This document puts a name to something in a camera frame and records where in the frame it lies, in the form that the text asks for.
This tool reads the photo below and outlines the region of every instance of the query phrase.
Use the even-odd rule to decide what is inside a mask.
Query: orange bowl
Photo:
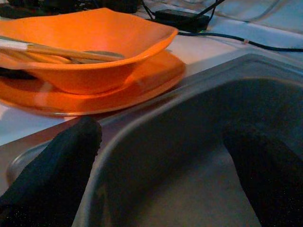
[[[0,53],[0,67],[20,69],[69,93],[118,88],[137,64],[165,49],[177,29],[107,8],[0,21],[0,35],[78,51],[110,51],[124,60],[95,64],[25,62]]]

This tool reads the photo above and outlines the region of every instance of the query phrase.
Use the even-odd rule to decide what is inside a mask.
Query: black cable
[[[188,24],[188,23],[191,23],[191,22],[197,20],[200,16],[202,16],[205,13],[211,11],[212,9],[214,9],[215,7],[217,7],[218,5],[220,5],[224,1],[225,0],[217,0],[214,4],[212,4],[211,6],[207,7],[206,9],[204,9],[202,12],[198,13],[194,17],[186,19],[186,20],[183,20],[183,21],[179,21],[178,24],[179,25],[184,25],[184,24]]]
[[[216,7],[213,8],[212,14],[211,14],[211,16],[210,16],[208,22],[210,22],[210,21],[213,19],[214,11],[215,11],[215,10],[216,10]]]
[[[147,5],[144,3],[143,0],[141,0],[142,6],[144,7],[145,11],[147,12],[147,14],[149,15],[149,17],[151,18],[151,20],[154,20],[154,18],[152,17],[152,15],[155,15],[154,12],[152,12],[150,10],[150,8],[147,7]]]
[[[273,47],[273,46],[267,46],[263,44],[259,44],[250,40],[243,39],[238,36],[234,35],[225,35],[225,34],[219,34],[219,33],[184,33],[184,32],[179,32],[178,35],[185,35],[185,36],[218,36],[218,37],[224,37],[224,38],[229,38],[229,39],[235,39],[239,40],[241,42],[244,42],[246,44],[251,44],[253,46],[257,46],[260,48],[263,48],[265,50],[270,50],[270,51],[280,51],[280,52],[303,52],[303,48],[280,48],[280,47]]]

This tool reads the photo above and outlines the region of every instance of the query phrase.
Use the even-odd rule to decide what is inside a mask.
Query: bowl rim
[[[44,16],[44,17],[62,17],[62,16],[66,17],[67,15],[71,15],[71,14],[79,14],[79,13],[87,14],[87,13],[90,13],[91,11],[107,11],[108,13],[111,13],[111,14],[124,14],[124,15],[127,15],[128,17],[135,17],[137,20],[144,21],[145,23],[155,23],[155,22],[146,20],[144,18],[141,18],[139,16],[136,16],[136,15],[115,12],[108,8],[99,8],[99,9],[92,9],[92,10],[88,10],[88,11],[74,12],[74,13],[54,15],[54,16]],[[28,19],[32,20],[34,18],[37,18],[37,17],[27,17],[27,18],[21,18],[21,19],[16,19],[16,20],[1,21],[1,23],[14,23],[17,20],[28,20]],[[172,26],[158,24],[158,23],[157,23],[157,25],[161,26],[161,27],[169,28],[171,30],[171,33],[169,33],[167,37],[164,37],[158,43],[150,46],[142,53],[140,53],[134,57],[131,57],[131,58],[126,58],[126,59],[119,60],[119,61],[110,61],[110,62],[93,63],[93,64],[56,64],[56,63],[44,63],[44,62],[23,62],[21,70],[22,69],[24,69],[24,70],[93,70],[93,69],[112,68],[112,67],[123,66],[123,65],[131,64],[131,63],[135,63],[135,62],[141,62],[141,61],[145,60],[146,58],[156,55],[157,53],[161,52],[166,47],[168,47],[168,45],[172,42],[174,37],[178,34],[178,29],[176,29]]]

